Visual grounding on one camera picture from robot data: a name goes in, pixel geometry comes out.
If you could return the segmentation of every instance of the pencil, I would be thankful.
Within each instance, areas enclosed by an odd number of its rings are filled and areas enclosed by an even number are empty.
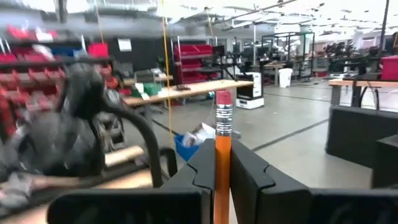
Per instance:
[[[232,143],[232,94],[216,92],[216,193],[214,223],[229,223],[229,164]]]

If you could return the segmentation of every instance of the ceiling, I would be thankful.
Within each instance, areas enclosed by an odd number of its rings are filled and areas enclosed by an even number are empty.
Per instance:
[[[55,12],[54,0],[0,0],[33,9]],[[67,0],[68,13],[93,11],[95,5],[120,10],[144,11],[153,16],[169,18],[169,25],[193,21],[222,29],[245,25],[273,24],[278,30],[297,31],[308,25],[315,32],[336,31],[342,34],[355,30],[381,28],[386,0]],[[283,6],[272,7],[278,2]],[[398,1],[390,1],[387,28],[398,27]]]

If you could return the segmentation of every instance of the metal ferrule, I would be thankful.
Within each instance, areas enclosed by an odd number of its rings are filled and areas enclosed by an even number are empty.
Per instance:
[[[232,105],[217,105],[216,107],[216,135],[232,135]]]

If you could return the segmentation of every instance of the pink eraser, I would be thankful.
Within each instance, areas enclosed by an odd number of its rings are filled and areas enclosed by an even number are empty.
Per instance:
[[[217,105],[232,105],[232,93],[228,90],[220,90],[216,92]]]

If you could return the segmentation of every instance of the concrete floor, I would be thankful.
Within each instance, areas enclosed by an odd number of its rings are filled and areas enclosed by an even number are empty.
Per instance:
[[[382,110],[398,111],[398,91],[380,89]],[[368,189],[371,170],[325,154],[331,90],[327,81],[293,83],[289,88],[264,87],[265,107],[234,109],[234,129],[241,142],[270,164],[309,187]],[[343,87],[341,104],[349,105],[351,90]],[[201,122],[215,120],[211,101],[172,108],[172,129],[192,130]],[[371,90],[365,94],[364,108],[373,108]],[[167,112],[154,119],[168,126]],[[154,125],[161,146],[170,145],[168,131]]]

